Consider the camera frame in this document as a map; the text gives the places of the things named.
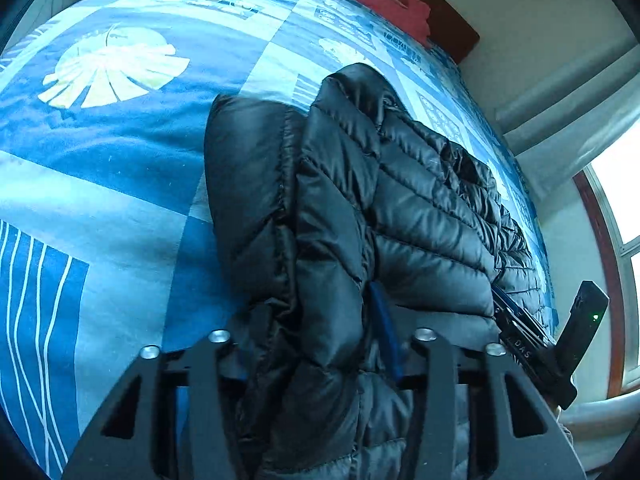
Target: white wall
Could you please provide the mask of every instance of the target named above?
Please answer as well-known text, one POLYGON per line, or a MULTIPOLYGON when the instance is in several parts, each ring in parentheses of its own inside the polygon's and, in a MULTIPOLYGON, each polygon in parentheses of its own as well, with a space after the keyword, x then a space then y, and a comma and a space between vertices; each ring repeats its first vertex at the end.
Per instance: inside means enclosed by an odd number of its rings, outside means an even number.
MULTIPOLYGON (((567 181, 538 205, 538 219, 556 294, 559 334, 568 320, 569 310, 582 280, 593 280, 607 291, 604 271, 587 211, 573 180, 567 181)), ((610 359, 611 334, 607 313, 575 371, 574 381, 578 389, 576 403, 607 398, 610 359)))
POLYGON ((490 122, 495 109, 565 63, 632 37, 611 0, 447 0, 480 35, 462 62, 490 122))

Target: leaf pattern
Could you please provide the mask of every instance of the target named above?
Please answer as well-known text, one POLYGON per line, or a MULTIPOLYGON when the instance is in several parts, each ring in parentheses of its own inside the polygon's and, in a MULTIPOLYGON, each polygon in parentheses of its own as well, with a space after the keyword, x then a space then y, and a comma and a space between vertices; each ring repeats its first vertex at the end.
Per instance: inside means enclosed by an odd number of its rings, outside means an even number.
POLYGON ((318 40, 318 43, 327 54, 337 59, 343 66, 352 63, 365 63, 375 68, 375 65, 364 54, 346 43, 329 38, 322 38, 318 40))
POLYGON ((498 169, 495 167, 494 162, 489 158, 489 159, 487 159, 486 164, 487 164, 487 166, 491 170, 491 173, 494 176, 495 185, 497 187, 498 193, 502 197, 502 200, 503 201, 509 200, 509 198, 510 198, 509 197, 509 191, 507 190, 507 187, 504 185, 504 180, 502 179, 502 175, 500 174, 498 169))
POLYGON ((60 57, 38 98, 56 108, 70 108, 88 87, 81 108, 140 97, 178 77, 190 60, 174 57, 175 47, 158 32, 141 27, 111 27, 78 41, 60 57))

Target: metal bolt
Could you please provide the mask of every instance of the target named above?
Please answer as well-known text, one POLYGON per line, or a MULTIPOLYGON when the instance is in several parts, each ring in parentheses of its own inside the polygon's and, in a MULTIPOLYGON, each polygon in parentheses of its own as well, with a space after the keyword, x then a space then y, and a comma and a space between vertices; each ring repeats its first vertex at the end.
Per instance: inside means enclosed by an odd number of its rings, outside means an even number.
POLYGON ((209 341, 212 343, 225 343, 231 339, 231 334, 227 330, 214 330, 209 334, 209 341))
POLYGON ((434 339, 436 339, 438 336, 436 335, 436 333, 431 330, 430 328, 418 328, 415 332, 414 332, 414 337, 418 340, 418 341, 433 341, 434 339))
POLYGON ((156 345, 145 346, 140 351, 140 357, 143 359, 155 359, 160 355, 160 349, 156 345))
POLYGON ((501 355, 505 355, 507 351, 504 349, 500 343, 489 343, 484 349, 489 355, 499 357, 501 355))

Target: curtain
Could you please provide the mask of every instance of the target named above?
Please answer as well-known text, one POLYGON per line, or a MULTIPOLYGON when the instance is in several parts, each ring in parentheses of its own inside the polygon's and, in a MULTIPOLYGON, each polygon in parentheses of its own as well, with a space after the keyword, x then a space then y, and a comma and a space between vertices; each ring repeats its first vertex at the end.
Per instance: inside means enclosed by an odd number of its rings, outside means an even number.
POLYGON ((540 203, 640 120, 640 45, 621 38, 496 113, 540 203))

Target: white wavy lines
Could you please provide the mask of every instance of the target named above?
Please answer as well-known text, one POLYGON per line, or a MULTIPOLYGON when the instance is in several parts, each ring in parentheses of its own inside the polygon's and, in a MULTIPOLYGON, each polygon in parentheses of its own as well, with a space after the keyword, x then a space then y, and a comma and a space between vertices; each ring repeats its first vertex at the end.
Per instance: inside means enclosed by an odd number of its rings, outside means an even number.
MULTIPOLYGON (((44 433, 46 435, 44 442, 44 462, 46 464, 45 472, 47 476, 50 472, 49 465, 49 442, 51 440, 49 436, 49 428, 47 427, 47 412, 46 405, 44 401, 44 376, 42 374, 42 359, 40 358, 40 284, 42 282, 42 263, 44 261, 44 255, 47 252, 47 245, 42 245, 42 252, 40 253, 40 261, 38 262, 38 275, 36 276, 36 334, 35 334, 35 343, 36 343, 36 357, 38 359, 38 374, 40 375, 40 413, 43 415, 42 419, 42 427, 44 428, 44 433)), ((56 447, 52 445, 53 452, 56 455, 56 461, 58 462, 58 466, 60 466, 60 458, 56 453, 56 447)))
MULTIPOLYGON (((60 472, 62 472, 62 464, 60 463, 60 457, 58 456, 56 447, 53 445, 53 441, 51 439, 51 436, 49 434, 49 430, 47 427, 47 413, 44 411, 44 408, 42 410, 38 408, 38 402, 36 401, 36 398, 33 395, 33 390, 31 389, 31 383, 29 382, 27 374, 24 371, 24 365, 22 364, 22 357, 20 356, 20 349, 18 348, 18 323, 20 323, 20 316, 22 315, 22 308, 24 306, 24 296, 27 291, 27 283, 29 280, 29 270, 31 268, 31 257, 33 256, 33 238, 32 237, 30 238, 31 240, 29 243, 29 256, 27 257, 27 266, 24 271, 24 282, 22 283, 22 295, 20 296, 20 304, 18 306, 18 311, 15 315, 15 322, 14 322, 15 355, 18 360, 18 366, 20 367, 20 372, 22 374, 24 384, 27 387, 27 391, 29 392, 29 395, 31 397, 31 402, 33 403, 33 407, 36 410, 36 413, 38 415, 38 418, 40 419, 40 423, 42 424, 42 428, 44 430, 46 455, 48 456, 49 454, 48 451, 49 451, 49 443, 50 443, 51 447, 53 448, 56 462, 58 462, 58 467, 60 468, 60 472)), ((40 387, 40 391, 42 393, 42 396, 44 396, 44 390, 42 389, 42 387, 40 387)), ((49 473, 49 464, 47 463, 47 474, 48 473, 49 473)))
POLYGON ((53 313, 51 314, 51 321, 49 322, 49 329, 47 330, 47 336, 44 339, 44 378, 47 389, 47 404, 49 405, 49 415, 51 417, 51 425, 56 432, 56 437, 58 439, 58 443, 60 444, 60 449, 62 450, 62 455, 65 457, 65 463, 68 462, 69 458, 66 455, 65 446, 62 444, 62 439, 60 438, 60 432, 58 431, 58 425, 56 424, 56 417, 53 414, 53 407, 51 405, 51 390, 49 387, 49 341, 51 339, 51 333, 53 332, 53 325, 56 322, 56 316, 58 315, 58 305, 60 304, 60 295, 62 295, 62 288, 65 286, 66 276, 69 274, 69 269, 71 268, 71 256, 66 258, 66 267, 65 272, 62 273, 62 278, 60 279, 60 283, 58 284, 58 291, 56 293, 56 301, 53 304, 53 313))
MULTIPOLYGON (((0 238, 2 238, 2 230, 6 227, 6 231, 4 231, 4 241, 2 242, 2 249, 0 250, 0 274, 2 273, 2 257, 4 256, 4 248, 6 247, 6 237, 9 234, 9 224, 0 220, 0 238)), ((6 420, 9 421, 9 424, 13 425, 11 422, 11 416, 9 415, 9 409, 6 406, 6 400, 4 398, 4 392, 2 391, 2 377, 0 376, 0 400, 2 400, 2 408, 4 409, 4 414, 6 415, 6 420)))
POLYGON ((9 355, 11 356, 11 363, 14 366, 14 376, 15 383, 17 385, 18 392, 18 402, 20 403, 20 410, 22 412, 22 418, 24 419, 24 425, 27 429, 27 437, 29 439, 29 445, 31 446, 31 453, 38 465, 40 465, 40 460, 38 459, 38 455, 36 454, 36 449, 33 446, 33 438, 31 437, 31 428, 29 427, 29 421, 27 420, 27 414, 24 412, 24 403, 22 402, 22 389, 20 387, 20 378, 18 377, 18 368, 15 366, 15 356, 14 349, 11 345, 11 335, 9 334, 9 325, 11 322, 11 294, 12 289, 14 288, 14 261, 15 261, 15 253, 18 252, 18 245, 20 245, 20 236, 22 235, 22 231, 18 229, 18 234, 15 237, 14 242, 14 250, 11 254, 11 261, 9 263, 9 287, 6 298, 6 341, 9 346, 9 355))
MULTIPOLYGON (((4 221, 0 221, 0 239, 2 240, 2 246, 0 248, 0 275, 2 275, 2 264, 4 261, 4 253, 7 250, 7 242, 9 245, 12 243, 11 240, 8 240, 8 236, 10 234, 11 226, 4 221)), ((26 314, 28 310, 27 305, 25 305, 25 298, 27 297, 27 290, 30 286, 30 271, 31 271, 31 263, 32 260, 37 256, 37 250, 34 254, 34 243, 35 239, 30 237, 27 234, 24 234, 20 229, 16 229, 15 240, 13 240, 14 246, 11 252, 11 258, 9 260, 8 266, 8 291, 7 291, 7 302, 6 302, 6 339, 7 345, 9 348, 9 354, 11 357, 11 362, 14 368, 14 378, 16 384, 16 392, 17 392, 17 400, 20 405, 20 410, 22 412, 22 417, 24 419, 27 438, 30 444, 31 453, 38 464, 40 464, 40 458, 36 454, 33 435, 31 433, 31 427, 29 426, 28 419, 26 416, 26 411, 24 407, 24 401, 22 398, 22 389, 26 387, 29 396, 31 397, 31 402, 33 403, 34 410, 40 419, 40 423, 42 424, 42 428, 44 431, 44 451, 45 451, 45 460, 44 467, 46 468, 47 475, 50 475, 50 454, 53 453, 53 457, 55 458, 55 462, 57 463, 58 469, 62 472, 64 465, 68 462, 68 456, 66 454, 66 450, 64 445, 62 444, 62 438, 60 437, 60 431, 58 429, 58 425, 56 423, 56 419, 54 416, 53 405, 51 402, 51 392, 50 392, 50 382, 49 382, 49 343, 52 337, 52 332, 56 323, 56 318, 58 316, 58 309, 60 307, 60 298, 62 296, 62 291, 66 283, 66 278, 68 276, 69 270, 71 268, 71 263, 73 258, 71 256, 66 256, 66 266, 65 270, 62 273, 62 277, 58 283, 58 290, 56 292, 55 300, 52 306, 52 314, 51 319, 49 321, 49 326, 46 332, 46 337, 44 340, 43 346, 40 344, 41 340, 41 332, 42 332, 42 268, 45 264, 45 257, 47 254, 48 246, 46 244, 42 245, 42 250, 40 252, 40 257, 38 259, 38 267, 36 272, 36 283, 35 283, 35 334, 34 334, 34 345, 36 351, 36 358, 38 362, 38 374, 39 374, 39 385, 40 385, 40 395, 37 395, 37 384, 35 386, 36 392, 34 393, 34 388, 31 387, 30 380, 27 376, 26 370, 24 368, 22 356, 20 354, 20 347, 18 346, 18 328, 20 326, 20 320, 22 319, 22 314, 26 314), (20 246, 20 240, 23 236, 28 237, 30 240, 28 255, 26 256, 26 262, 24 264, 23 269, 19 269, 22 265, 16 262, 16 255, 18 253, 18 247, 20 246), (11 325, 11 306, 12 303, 15 302, 17 298, 14 298, 14 288, 17 288, 14 285, 14 272, 15 275, 23 275, 24 281, 22 282, 22 291, 19 298, 18 308, 15 313, 13 330, 10 329, 11 325)), ((4 377, 4 386, 6 386, 7 377, 4 377)), ((4 407, 4 411, 7 415, 7 419, 10 423, 12 423, 9 407, 6 404, 6 399, 4 397, 4 391, 1 389, 2 384, 0 384, 0 400, 2 400, 2 404, 4 407)))

